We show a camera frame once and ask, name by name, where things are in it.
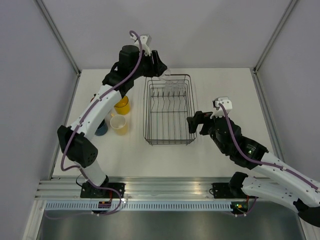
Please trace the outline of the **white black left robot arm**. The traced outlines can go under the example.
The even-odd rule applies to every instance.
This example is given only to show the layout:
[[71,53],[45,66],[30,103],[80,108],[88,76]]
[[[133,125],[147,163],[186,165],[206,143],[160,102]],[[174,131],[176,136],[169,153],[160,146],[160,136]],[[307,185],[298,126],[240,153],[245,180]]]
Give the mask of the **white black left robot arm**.
[[110,110],[134,86],[136,79],[159,77],[167,69],[157,50],[147,52],[134,45],[123,46],[118,61],[104,77],[98,93],[84,112],[70,126],[58,128],[62,158],[74,162],[73,167],[80,170],[98,198],[108,195],[109,178],[97,161],[98,149],[91,143],[92,137]]

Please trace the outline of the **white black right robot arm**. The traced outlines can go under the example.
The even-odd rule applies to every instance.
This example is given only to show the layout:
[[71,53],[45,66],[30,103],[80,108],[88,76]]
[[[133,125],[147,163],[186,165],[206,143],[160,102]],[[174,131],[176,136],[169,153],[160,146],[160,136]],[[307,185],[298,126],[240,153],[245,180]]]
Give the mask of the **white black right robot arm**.
[[260,173],[277,185],[271,186],[236,172],[228,185],[231,196],[242,195],[264,198],[283,205],[305,222],[320,225],[320,184],[289,166],[257,141],[243,136],[242,129],[226,116],[197,111],[187,117],[188,131],[193,134],[202,125],[201,135],[208,135],[220,152],[236,165]]

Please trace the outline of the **pale yellow mug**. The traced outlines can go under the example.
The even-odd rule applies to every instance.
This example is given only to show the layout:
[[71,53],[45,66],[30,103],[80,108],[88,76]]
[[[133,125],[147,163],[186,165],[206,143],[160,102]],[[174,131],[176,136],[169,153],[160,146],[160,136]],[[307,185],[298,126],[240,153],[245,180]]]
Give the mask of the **pale yellow mug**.
[[110,119],[110,126],[119,136],[123,136],[128,132],[128,122],[123,115],[112,113]]

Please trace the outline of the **yellow mug black handle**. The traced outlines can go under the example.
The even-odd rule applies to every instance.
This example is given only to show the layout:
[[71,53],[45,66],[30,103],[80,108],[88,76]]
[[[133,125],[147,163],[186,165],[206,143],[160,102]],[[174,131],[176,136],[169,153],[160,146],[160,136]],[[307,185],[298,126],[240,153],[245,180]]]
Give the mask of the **yellow mug black handle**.
[[119,115],[127,115],[130,110],[130,101],[127,96],[124,96],[115,106],[114,106],[115,111]]

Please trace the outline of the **blue mug black handle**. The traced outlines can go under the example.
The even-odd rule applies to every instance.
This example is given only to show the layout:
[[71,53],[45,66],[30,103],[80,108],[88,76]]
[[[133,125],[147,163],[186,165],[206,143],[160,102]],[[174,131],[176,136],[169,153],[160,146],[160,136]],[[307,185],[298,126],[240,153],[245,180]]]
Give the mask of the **blue mug black handle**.
[[100,125],[98,126],[98,128],[96,129],[96,131],[95,131],[95,135],[96,136],[103,136],[103,135],[105,135],[106,133],[107,133],[107,131],[108,131],[108,125],[107,125],[107,123],[106,123],[106,121],[105,120],[103,120],[101,123],[100,123]]

